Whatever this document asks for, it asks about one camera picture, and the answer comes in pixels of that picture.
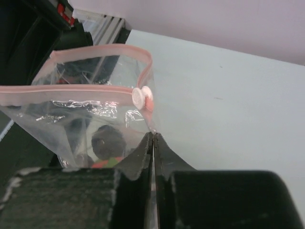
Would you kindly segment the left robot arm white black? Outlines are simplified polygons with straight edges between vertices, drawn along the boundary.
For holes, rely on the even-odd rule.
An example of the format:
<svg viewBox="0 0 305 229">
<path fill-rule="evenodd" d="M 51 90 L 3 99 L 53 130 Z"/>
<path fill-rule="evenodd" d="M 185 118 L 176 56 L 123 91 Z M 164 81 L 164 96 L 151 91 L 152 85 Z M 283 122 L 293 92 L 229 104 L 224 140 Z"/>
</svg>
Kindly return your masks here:
<svg viewBox="0 0 305 229">
<path fill-rule="evenodd" d="M 29 85 L 53 51 L 92 46 L 67 0 L 0 1 L 0 84 Z"/>
</svg>

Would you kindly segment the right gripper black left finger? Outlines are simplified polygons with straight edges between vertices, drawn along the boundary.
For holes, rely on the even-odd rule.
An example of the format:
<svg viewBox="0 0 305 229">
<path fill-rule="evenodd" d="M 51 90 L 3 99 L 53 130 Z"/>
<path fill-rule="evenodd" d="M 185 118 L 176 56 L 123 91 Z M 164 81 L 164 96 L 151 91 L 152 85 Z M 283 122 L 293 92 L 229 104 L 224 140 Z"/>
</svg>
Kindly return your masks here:
<svg viewBox="0 0 305 229">
<path fill-rule="evenodd" d="M 112 168 L 18 171 L 0 201 L 3 229 L 147 229 L 153 134 Z"/>
</svg>

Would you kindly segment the toy peach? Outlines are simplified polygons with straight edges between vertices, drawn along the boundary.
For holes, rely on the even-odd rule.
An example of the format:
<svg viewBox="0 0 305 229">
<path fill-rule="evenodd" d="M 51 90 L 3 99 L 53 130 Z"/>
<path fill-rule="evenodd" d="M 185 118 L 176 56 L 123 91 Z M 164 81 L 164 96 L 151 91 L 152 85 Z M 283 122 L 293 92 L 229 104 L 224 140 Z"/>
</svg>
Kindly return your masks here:
<svg viewBox="0 0 305 229">
<path fill-rule="evenodd" d="M 116 164 L 121 162 L 122 160 L 123 160 L 122 156 L 119 156 L 119 157 L 110 157 L 110 158 L 105 159 L 105 160 L 98 159 L 98 160 L 96 160 L 93 163 L 91 168 L 112 168 Z"/>
</svg>

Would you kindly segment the clear zip top bag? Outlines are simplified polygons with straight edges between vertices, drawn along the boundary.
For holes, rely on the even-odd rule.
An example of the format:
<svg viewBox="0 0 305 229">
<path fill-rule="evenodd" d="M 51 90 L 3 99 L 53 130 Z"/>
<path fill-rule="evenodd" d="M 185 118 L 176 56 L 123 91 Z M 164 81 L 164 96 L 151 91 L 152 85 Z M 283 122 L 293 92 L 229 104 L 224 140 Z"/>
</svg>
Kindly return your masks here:
<svg viewBox="0 0 305 229">
<path fill-rule="evenodd" d="M 153 59 L 127 44 L 54 51 L 30 85 L 2 86 L 0 109 L 55 153 L 63 167 L 91 167 L 103 125 L 122 133 L 123 158 L 155 133 Z"/>
</svg>

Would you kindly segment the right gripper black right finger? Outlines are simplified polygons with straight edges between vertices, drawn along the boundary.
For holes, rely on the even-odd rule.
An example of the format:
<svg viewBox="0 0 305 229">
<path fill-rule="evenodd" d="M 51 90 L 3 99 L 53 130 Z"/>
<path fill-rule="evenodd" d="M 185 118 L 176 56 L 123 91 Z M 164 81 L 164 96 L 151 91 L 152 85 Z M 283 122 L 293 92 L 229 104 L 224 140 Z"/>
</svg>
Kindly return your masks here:
<svg viewBox="0 0 305 229">
<path fill-rule="evenodd" d="M 153 137 L 162 229 L 302 229 L 284 181 L 266 170 L 197 170 Z"/>
</svg>

